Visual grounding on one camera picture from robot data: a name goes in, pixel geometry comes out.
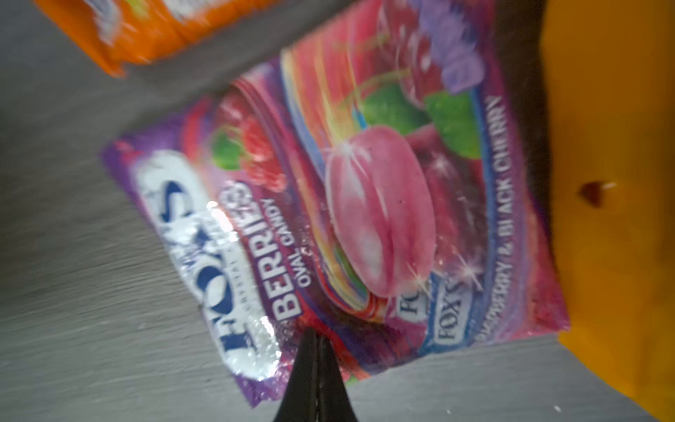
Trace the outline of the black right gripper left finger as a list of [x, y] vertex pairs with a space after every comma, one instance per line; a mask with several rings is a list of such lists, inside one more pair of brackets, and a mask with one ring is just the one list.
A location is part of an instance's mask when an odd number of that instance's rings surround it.
[[307, 329], [274, 422], [316, 421], [316, 331]]

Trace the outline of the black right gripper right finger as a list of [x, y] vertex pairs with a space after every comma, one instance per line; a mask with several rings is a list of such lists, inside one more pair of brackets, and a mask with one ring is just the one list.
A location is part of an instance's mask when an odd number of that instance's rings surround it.
[[320, 422], [358, 422], [346, 392], [332, 343], [318, 339], [316, 420]]

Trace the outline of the purple berries candy packet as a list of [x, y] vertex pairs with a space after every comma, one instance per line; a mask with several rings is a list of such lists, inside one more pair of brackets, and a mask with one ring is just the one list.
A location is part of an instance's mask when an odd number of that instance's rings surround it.
[[347, 381], [565, 331], [492, 1], [360, 1], [103, 153], [251, 405], [302, 332]]

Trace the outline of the orange snack packet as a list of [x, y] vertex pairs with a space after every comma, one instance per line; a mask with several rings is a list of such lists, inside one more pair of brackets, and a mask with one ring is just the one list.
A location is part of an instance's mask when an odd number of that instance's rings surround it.
[[38, 8], [104, 72], [149, 65], [276, 5], [235, 1], [38, 1]]

